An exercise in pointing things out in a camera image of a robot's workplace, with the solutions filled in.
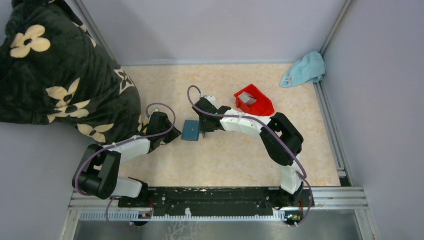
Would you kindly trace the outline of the teal card holder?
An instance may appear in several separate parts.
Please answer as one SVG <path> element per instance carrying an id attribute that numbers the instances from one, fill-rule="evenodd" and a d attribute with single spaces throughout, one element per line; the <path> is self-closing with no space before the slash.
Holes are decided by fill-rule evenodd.
<path id="1" fill-rule="evenodd" d="M 186 120 L 184 122 L 181 139 L 183 141 L 198 142 L 200 137 L 200 122 L 198 120 Z"/>

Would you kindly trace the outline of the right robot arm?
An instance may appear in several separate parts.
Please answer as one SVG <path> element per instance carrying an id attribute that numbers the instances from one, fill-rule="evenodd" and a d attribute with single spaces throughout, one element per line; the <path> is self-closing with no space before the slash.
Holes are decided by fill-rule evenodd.
<path id="1" fill-rule="evenodd" d="M 192 108 L 199 116 L 203 133 L 221 130 L 260 138 L 269 157 L 280 166 L 283 203 L 295 206 L 301 200 L 306 171 L 299 156 L 304 138 L 286 115 L 277 112 L 272 116 L 256 116 L 228 106 L 216 108 L 206 97 L 200 98 Z"/>

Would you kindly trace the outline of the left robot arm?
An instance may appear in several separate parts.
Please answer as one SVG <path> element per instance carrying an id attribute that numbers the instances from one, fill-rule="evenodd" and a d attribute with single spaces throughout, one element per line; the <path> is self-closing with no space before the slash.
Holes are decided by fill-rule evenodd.
<path id="1" fill-rule="evenodd" d="M 120 167 L 129 160 L 154 152 L 182 135 L 166 113 L 156 111 L 141 132 L 127 140 L 99 146 L 90 145 L 72 179 L 72 186 L 83 196 L 102 200 L 113 197 L 130 198 L 138 207 L 149 203 L 149 185 L 139 179 L 120 177 Z"/>

